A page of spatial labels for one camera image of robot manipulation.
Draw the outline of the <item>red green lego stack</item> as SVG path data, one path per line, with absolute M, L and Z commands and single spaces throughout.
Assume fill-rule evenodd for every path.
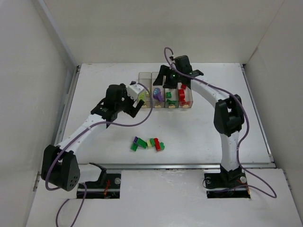
M 157 152 L 163 151 L 165 149 L 165 145 L 163 142 L 160 142 L 158 138 L 151 138 L 146 141 L 148 148 L 155 148 Z

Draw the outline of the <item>green square lego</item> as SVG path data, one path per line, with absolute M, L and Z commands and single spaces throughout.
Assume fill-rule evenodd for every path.
M 171 92 L 166 92 L 166 93 L 165 93 L 165 97 L 166 97 L 166 98 L 172 98 Z

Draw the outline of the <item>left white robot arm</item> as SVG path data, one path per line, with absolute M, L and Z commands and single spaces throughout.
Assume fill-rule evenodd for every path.
M 71 191 L 80 183 L 102 184 L 106 168 L 96 163 L 79 164 L 76 154 L 84 151 L 92 140 L 115 120 L 120 112 L 135 117 L 144 104 L 139 95 L 147 91 L 139 82 L 110 85 L 106 96 L 90 111 L 84 123 L 68 138 L 57 145 L 48 145 L 44 150 L 41 178 L 47 190 L 63 189 Z

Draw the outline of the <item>red round lego stack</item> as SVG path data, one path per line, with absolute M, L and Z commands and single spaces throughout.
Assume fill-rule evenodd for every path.
M 179 96 L 179 102 L 185 102 L 185 90 L 184 89 L 178 89 L 178 96 Z

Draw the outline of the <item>green purple lego plate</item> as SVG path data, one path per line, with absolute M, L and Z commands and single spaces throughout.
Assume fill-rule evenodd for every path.
M 135 136 L 135 138 L 134 138 L 134 140 L 133 140 L 133 143 L 132 143 L 130 149 L 131 149 L 132 151 L 136 151 L 136 150 L 138 149 L 138 147 L 141 147 L 141 148 L 143 148 L 143 149 L 146 149 L 146 148 L 148 147 L 148 145 L 147 145 L 147 142 L 146 142 L 146 141 L 144 141 L 143 139 L 141 139 L 141 138 Z

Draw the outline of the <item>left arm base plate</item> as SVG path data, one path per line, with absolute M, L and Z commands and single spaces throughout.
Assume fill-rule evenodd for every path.
M 86 199 L 119 199 L 121 186 L 121 171 L 108 170 L 104 180 L 85 182 Z

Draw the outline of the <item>green wedge lego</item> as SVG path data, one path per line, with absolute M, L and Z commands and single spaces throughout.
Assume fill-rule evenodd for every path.
M 170 105 L 176 106 L 176 105 L 178 104 L 177 101 L 175 101 L 175 100 L 170 100 L 170 99 L 167 99 L 167 100 L 166 100 L 166 103 L 167 103 L 168 106 L 170 106 Z

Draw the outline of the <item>purple lime lego cluster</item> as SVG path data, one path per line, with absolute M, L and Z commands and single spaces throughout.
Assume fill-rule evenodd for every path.
M 153 90 L 153 98 L 158 100 L 159 102 L 162 102 L 163 101 L 163 96 L 162 96 L 162 93 L 161 93 L 161 89 L 156 87 L 154 90 Z

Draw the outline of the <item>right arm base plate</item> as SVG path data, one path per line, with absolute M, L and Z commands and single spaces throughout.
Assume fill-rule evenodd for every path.
M 222 173 L 204 173 L 204 177 L 204 187 L 208 199 L 250 199 L 248 188 L 242 187 L 247 183 L 244 173 L 233 179 L 226 179 Z

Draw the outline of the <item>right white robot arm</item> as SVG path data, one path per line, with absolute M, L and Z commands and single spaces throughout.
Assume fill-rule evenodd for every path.
M 239 137 L 242 125 L 248 122 L 241 97 L 211 85 L 199 70 L 193 70 L 186 55 L 170 56 L 167 65 L 161 65 L 154 85 L 164 88 L 177 88 L 178 83 L 197 92 L 214 108 L 214 127 L 220 134 L 222 160 L 220 172 L 206 173 L 207 189 L 234 188 L 245 177 L 244 168 L 239 160 L 239 146 L 243 139 Z

